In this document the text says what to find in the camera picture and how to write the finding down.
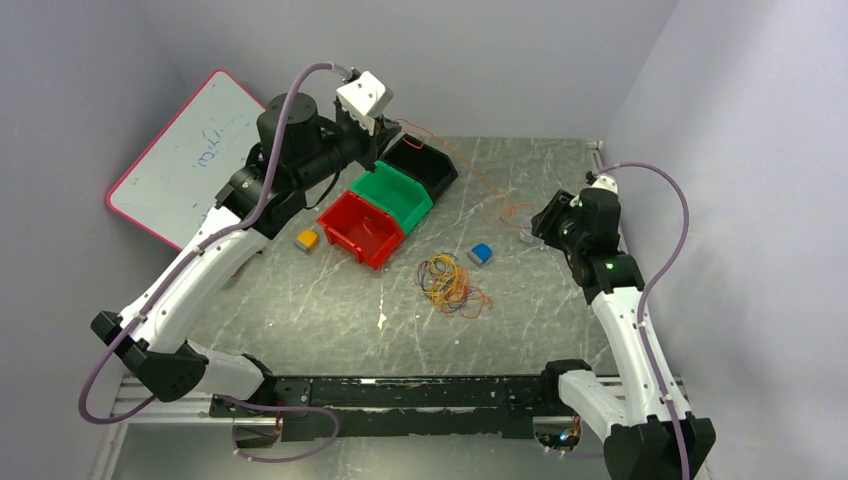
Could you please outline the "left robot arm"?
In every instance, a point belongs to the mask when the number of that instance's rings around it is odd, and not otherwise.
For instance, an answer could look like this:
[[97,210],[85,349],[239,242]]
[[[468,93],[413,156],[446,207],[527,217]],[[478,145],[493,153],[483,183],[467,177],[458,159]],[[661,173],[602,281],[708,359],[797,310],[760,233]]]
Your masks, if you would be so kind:
[[258,117],[258,141],[216,195],[188,245],[161,276],[119,312],[103,311],[93,332],[162,402],[203,392],[234,398],[261,416],[277,400],[275,375],[249,354],[190,341],[202,306],[307,207],[309,189],[350,164],[373,170],[399,125],[385,116],[391,94],[338,91],[335,115],[307,94],[281,94]]

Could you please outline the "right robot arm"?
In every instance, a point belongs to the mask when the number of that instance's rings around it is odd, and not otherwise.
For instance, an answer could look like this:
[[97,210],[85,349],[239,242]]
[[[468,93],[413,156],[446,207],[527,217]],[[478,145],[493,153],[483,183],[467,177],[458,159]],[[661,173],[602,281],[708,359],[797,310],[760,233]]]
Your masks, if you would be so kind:
[[532,234],[564,254],[599,320],[620,376],[617,399],[588,366],[555,368],[539,391],[542,406],[572,408],[603,443],[613,479],[693,479],[716,440],[696,417],[664,360],[645,306],[648,288],[634,257],[620,248],[618,195],[588,187],[557,191],[531,221]]

